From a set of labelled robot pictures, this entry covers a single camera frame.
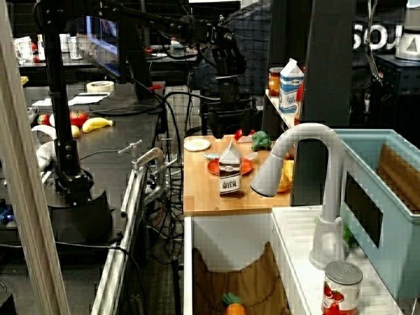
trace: milk carton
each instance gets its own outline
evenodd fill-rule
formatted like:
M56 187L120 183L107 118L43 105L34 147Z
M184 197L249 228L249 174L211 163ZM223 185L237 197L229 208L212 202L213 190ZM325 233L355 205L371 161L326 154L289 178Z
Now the milk carton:
M242 179L241 153L233 145L223 151L219 159L220 195L226 198L240 198Z
M302 81L303 72L301 69L299 69L297 61L290 58L289 63L280 72L280 109L286 109L295 106L296 92Z

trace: black pole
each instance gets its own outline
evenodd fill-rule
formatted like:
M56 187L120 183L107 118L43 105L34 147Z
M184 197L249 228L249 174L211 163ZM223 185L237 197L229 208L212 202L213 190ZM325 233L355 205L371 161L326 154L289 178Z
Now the black pole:
M181 296L179 291L179 270L178 257L174 256L171 261L172 265L172 279L173 279L173 294L175 300L175 315L181 315Z

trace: blue plastic container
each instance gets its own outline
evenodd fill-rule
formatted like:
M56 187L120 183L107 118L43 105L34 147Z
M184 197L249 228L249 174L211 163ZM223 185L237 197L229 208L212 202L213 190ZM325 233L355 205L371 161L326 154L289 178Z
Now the blue plastic container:
M343 140L347 172L382 212L379 239L372 240L366 222L359 222L345 203L345 184L341 216L392 296L416 299L420 296L420 215L414 215L401 202L377 176L376 170L384 143L418 171L420 150L391 130L336 129L335 132Z

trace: yellow banana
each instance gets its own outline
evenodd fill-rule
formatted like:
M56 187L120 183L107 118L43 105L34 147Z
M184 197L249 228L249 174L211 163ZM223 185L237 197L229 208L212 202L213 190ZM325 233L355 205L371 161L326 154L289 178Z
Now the yellow banana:
M96 118L90 118L82 126L84 133L89 133L94 129L102 128L105 126L112 126L113 122L112 120L106 120L105 118L96 117Z

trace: spice jar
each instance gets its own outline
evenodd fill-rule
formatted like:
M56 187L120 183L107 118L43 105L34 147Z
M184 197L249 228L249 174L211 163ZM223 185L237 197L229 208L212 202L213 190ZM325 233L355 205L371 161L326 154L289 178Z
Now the spice jar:
M270 68L268 73L268 95L279 96L280 93L280 72L283 68Z

